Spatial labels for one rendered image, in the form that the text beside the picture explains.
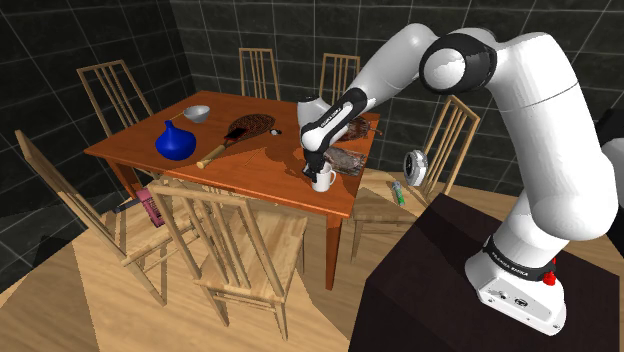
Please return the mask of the light wooden chair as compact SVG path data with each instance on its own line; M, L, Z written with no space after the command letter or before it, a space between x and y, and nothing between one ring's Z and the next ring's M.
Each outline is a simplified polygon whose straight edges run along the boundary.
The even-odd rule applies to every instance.
M441 189L441 193L447 195L454 185L479 122L480 117L459 98L454 95L448 96L424 149L421 150L428 159L428 170L424 181L420 186L409 186L406 182L406 187L402 188L403 196L409 190L414 189L417 192L416 200L418 202L424 206L431 203L434 198L434 188L439 181L443 168L448 162L461 131L466 129L467 132L458 155ZM411 224L416 220L416 216L399 206L397 200L390 201L362 188L354 203L351 219L354 221L355 229L350 259L355 260L365 224Z
M141 102L147 117L153 115L151 106L123 59L77 68L76 73L107 137L112 136L113 132L87 80L88 74L97 78L124 128L140 122L137 110L131 104L133 98Z
M273 79L275 98L280 101L281 94L277 77L277 69L273 50L270 48L243 48L238 50L241 94L248 93L247 80L245 78L245 59L249 59L248 68L251 73L252 92L255 98L268 99L267 74Z
M360 72L360 57L324 53L322 58L319 96L334 104Z
M254 210L246 198L192 190L179 182L152 185L149 192L192 282L201 288L222 323L229 324L228 303L254 307L272 312L287 340L285 305L294 272L304 267L308 219ZM207 249L201 264L183 239L184 230L167 207L166 197L181 207L190 230Z
M168 230L155 227L139 206L119 213L98 213L20 130L15 132L25 160L82 220L89 231L116 256L155 301L167 304L167 260L177 250Z

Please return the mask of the pink book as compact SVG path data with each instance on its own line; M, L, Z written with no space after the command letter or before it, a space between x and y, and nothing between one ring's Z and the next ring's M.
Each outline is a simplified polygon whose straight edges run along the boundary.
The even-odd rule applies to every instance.
M146 210L151 222L154 224L156 228L162 226L164 224L164 220L156 206L149 190L147 188L143 188L141 190L136 191L136 195L140 200L140 203Z

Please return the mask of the orange-brown wooden table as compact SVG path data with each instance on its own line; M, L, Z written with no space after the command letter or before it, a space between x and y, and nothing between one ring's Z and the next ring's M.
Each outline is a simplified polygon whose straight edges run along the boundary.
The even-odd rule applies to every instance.
M204 122L194 123L183 115L186 108L194 105L210 108ZM205 168L196 166L202 157L223 143L235 119L253 113L273 116L274 126L282 134L273 136L265 132L239 141ZM166 120L196 136L196 150L189 158L171 161L157 152L155 141L164 132ZM85 152L105 159L129 194L140 187L136 170L144 169L326 216L325 286L331 289L341 225L352 212L361 178L340 174L328 191L314 191L309 178L302 173L305 160L298 133L297 106L293 102L200 91L88 147ZM262 147L265 149L244 166Z

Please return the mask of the dark robot stand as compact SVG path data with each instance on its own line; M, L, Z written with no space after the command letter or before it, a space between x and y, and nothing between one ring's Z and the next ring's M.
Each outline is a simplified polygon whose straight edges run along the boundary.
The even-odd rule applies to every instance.
M620 352L618 276L556 257L567 318L544 335L482 304L464 265L499 220L440 195L367 278L349 352Z

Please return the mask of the brown flat slab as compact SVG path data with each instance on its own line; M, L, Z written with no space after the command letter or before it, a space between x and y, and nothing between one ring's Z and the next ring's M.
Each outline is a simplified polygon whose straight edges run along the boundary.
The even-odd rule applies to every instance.
M325 160L337 173L358 176L365 165L366 156L352 150L329 147L324 153Z

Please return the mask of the brown racket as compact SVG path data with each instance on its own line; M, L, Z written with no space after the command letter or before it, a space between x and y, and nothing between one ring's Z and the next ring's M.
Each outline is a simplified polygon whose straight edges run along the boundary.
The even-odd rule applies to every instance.
M224 142L202 157L196 166L200 169L205 168L229 146L269 131L274 123L275 118L267 114L248 114L236 119L230 124Z

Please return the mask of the brown woven basket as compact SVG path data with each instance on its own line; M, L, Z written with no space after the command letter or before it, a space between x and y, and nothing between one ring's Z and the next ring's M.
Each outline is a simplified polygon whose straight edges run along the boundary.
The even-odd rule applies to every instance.
M339 138L339 141L357 140L360 138L366 138L369 131L376 132L376 129L371 127L371 123L361 116L352 119L347 124L347 131Z

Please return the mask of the blue vase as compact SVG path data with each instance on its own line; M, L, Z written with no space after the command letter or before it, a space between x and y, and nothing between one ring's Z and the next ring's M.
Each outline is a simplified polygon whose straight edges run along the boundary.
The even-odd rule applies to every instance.
M155 141L156 150L166 159L181 161L190 157L196 149L196 137L189 131L165 121L165 131Z

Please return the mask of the silver alarm clock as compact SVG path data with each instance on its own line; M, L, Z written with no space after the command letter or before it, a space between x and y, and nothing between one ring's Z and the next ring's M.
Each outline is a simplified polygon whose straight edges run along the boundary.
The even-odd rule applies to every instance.
M428 170L428 159L421 150L413 150L405 154L404 176L409 186L420 186Z

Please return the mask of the grey bowl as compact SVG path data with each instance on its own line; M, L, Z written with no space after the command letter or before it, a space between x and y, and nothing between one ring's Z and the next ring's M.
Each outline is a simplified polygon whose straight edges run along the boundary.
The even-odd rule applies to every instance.
M210 108L206 105L194 105L186 108L183 115L194 123L202 123L210 114Z

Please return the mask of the white mug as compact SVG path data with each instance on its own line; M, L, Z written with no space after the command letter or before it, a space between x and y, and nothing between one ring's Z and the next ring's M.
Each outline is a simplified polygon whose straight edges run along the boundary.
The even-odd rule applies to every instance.
M326 162L323 168L316 173L316 180L312 182L312 189L317 192L326 192L336 180L337 173L332 165Z

